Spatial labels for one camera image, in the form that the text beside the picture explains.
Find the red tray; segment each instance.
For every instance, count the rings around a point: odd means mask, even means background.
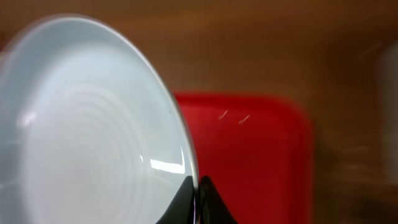
[[[238,223],[312,222],[310,122],[275,98],[175,95],[200,176],[208,175]]]

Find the wooden surface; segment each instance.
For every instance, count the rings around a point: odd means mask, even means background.
[[[384,184],[377,60],[398,40],[388,0],[1,0],[0,45],[29,22],[86,14],[120,30],[174,90],[291,99],[317,134],[315,223],[398,223]]]

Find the white plate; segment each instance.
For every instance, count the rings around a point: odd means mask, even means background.
[[[47,20],[6,57],[0,223],[155,223],[196,158],[174,98],[109,27]]]

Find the wooden table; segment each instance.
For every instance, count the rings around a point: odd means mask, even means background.
[[[73,12],[120,30],[174,90],[282,96],[315,123],[315,223],[398,223],[385,185],[377,61],[398,40],[389,0],[1,0],[0,45]]]

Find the dish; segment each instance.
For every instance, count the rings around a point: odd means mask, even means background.
[[[108,26],[47,19],[0,70],[2,223],[156,223],[188,176],[189,133],[145,57]]]

